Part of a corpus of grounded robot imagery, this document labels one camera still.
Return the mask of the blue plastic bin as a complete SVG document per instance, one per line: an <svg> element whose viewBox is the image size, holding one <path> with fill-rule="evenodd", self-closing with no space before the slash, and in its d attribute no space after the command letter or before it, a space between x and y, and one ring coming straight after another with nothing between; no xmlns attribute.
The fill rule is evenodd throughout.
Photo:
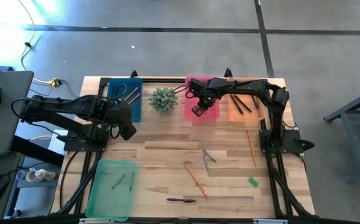
<svg viewBox="0 0 360 224"><path fill-rule="evenodd" d="M111 78L108 87L108 98L117 98L124 101L124 98L130 94L130 92L139 87L126 102L130 102L138 93L140 97L134 101L130 107L132 109L132 122L141 122L142 117L142 80L140 78Z"/></svg>

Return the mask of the green plastic bin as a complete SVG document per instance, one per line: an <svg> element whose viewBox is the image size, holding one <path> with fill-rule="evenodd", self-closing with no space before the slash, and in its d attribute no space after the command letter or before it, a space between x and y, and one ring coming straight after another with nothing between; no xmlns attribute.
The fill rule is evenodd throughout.
<svg viewBox="0 0 360 224"><path fill-rule="evenodd" d="M126 221L132 214L137 173L136 162L100 160L86 207L86 217ZM115 189L111 189L123 174L125 178Z"/></svg>

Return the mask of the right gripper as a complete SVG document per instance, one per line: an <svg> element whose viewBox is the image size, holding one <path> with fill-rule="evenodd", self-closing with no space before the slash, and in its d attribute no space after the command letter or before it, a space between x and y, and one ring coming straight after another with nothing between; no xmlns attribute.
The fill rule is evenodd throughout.
<svg viewBox="0 0 360 224"><path fill-rule="evenodd" d="M202 109L211 108L216 101L221 99L221 95L217 90L220 78L212 78L203 83L195 78L190 80L190 91L193 93L194 98L198 98L197 105L192 107L192 112L197 114L198 117L204 114Z"/></svg>

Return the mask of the grey desk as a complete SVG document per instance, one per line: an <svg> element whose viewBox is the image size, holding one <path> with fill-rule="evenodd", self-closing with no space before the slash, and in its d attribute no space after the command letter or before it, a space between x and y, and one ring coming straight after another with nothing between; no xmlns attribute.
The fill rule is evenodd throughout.
<svg viewBox="0 0 360 224"><path fill-rule="evenodd" d="M0 155L9 152L19 122L11 103L27 96L33 76L32 71L0 72Z"/></svg>

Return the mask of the black aluminium table frame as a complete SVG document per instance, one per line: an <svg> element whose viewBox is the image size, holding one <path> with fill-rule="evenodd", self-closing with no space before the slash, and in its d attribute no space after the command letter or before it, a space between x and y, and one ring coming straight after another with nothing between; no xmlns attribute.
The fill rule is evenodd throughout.
<svg viewBox="0 0 360 224"><path fill-rule="evenodd" d="M136 134L128 141L111 139L102 157L138 164L136 191L129 223L191 222L209 220L274 218L275 209L296 214L279 184L269 178L267 155L261 151L259 131L270 126L267 107L258 122L228 120L228 97L219 101L216 121L189 121L185 118L185 95L180 93L174 112L164 116L148 102L158 87L175 88L183 77L143 78L142 118ZM257 168L251 156L246 134L249 129ZM203 151L208 159L206 172ZM199 183L208 192L205 198L186 170L187 163ZM259 185L253 186L249 178ZM167 198L187 198L197 202L169 202Z"/></svg>

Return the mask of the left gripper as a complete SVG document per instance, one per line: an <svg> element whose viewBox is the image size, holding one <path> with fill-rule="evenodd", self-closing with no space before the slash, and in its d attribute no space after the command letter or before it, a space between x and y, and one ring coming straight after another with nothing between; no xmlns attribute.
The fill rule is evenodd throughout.
<svg viewBox="0 0 360 224"><path fill-rule="evenodd" d="M124 101L104 100L103 103L103 124L120 127L119 135L125 141L130 140L137 132L131 121L131 107Z"/></svg>

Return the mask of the orange plastic bin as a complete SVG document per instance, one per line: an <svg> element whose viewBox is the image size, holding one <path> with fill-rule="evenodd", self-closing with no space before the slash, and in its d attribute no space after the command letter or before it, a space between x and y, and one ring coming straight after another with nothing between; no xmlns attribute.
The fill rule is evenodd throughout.
<svg viewBox="0 0 360 224"><path fill-rule="evenodd" d="M264 111L264 105L261 103L260 99L258 99L256 96L254 96L259 104L259 109L257 110L256 107L253 104L252 95L240 95L237 94L240 99L250 107L252 110L252 113L248 112L240 103L240 107L243 110L244 114L240 114L238 110L236 109L232 99L230 98L230 95L227 95L228 97L228 120L232 122L245 122L245 123L251 123L251 122L258 122L262 120L265 117L265 111Z"/></svg>

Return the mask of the pink plastic bin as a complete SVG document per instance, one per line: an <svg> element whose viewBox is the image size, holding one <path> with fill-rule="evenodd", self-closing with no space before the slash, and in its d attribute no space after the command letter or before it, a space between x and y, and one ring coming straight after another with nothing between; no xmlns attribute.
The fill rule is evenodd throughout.
<svg viewBox="0 0 360 224"><path fill-rule="evenodd" d="M187 76L185 78L185 84L189 85L191 79L194 78L199 80L204 85L207 83L208 80L212 79L213 77L203 77L203 76ZM219 110L219 101L209 108L206 112L204 112L200 117L196 116L192 112L192 108L196 106L198 103L198 98L185 98L185 118L189 121L216 121L220 116Z"/></svg>

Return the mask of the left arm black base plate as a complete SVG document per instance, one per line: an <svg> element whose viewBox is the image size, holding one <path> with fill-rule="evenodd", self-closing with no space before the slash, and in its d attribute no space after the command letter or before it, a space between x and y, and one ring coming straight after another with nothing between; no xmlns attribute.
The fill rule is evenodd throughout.
<svg viewBox="0 0 360 224"><path fill-rule="evenodd" d="M97 140L86 140L73 131L69 131L67 139L64 141L65 151L81 151L81 152L103 152L106 149L109 138L109 128L107 126L98 127Z"/></svg>

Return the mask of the cream plastic bottle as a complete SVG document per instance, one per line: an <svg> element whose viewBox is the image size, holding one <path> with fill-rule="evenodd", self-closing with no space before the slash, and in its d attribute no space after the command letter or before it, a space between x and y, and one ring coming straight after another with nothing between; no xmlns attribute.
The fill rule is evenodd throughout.
<svg viewBox="0 0 360 224"><path fill-rule="evenodd" d="M40 169L35 172L36 179L41 182L43 180L51 181L56 177L56 173L52 171L47 171L45 169Z"/></svg>

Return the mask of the potted artificial green plant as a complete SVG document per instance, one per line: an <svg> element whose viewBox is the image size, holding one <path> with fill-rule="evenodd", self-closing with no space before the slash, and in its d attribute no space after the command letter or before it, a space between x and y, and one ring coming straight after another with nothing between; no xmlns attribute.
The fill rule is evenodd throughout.
<svg viewBox="0 0 360 224"><path fill-rule="evenodd" d="M160 114L170 114L178 105L178 97L173 88L156 88L149 96L149 105Z"/></svg>

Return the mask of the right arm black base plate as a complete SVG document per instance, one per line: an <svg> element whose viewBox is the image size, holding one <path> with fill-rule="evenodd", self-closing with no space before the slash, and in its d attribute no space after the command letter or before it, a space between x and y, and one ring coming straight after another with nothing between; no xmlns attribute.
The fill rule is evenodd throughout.
<svg viewBox="0 0 360 224"><path fill-rule="evenodd" d="M261 151L265 154L298 154L304 151L298 130L284 130L278 134L273 130L260 130Z"/></svg>

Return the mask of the white paper sheet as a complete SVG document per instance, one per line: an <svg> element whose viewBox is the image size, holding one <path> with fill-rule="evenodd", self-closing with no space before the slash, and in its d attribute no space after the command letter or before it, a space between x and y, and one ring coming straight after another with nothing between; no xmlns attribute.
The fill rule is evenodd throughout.
<svg viewBox="0 0 360 224"><path fill-rule="evenodd" d="M50 151L56 152L57 154L66 156L67 152L64 150L65 143L57 138L58 138L58 135L66 136L68 134L68 131L67 130L59 130L59 129L55 129L54 131L55 131L55 134L52 134L50 143L48 145L48 149Z"/></svg>

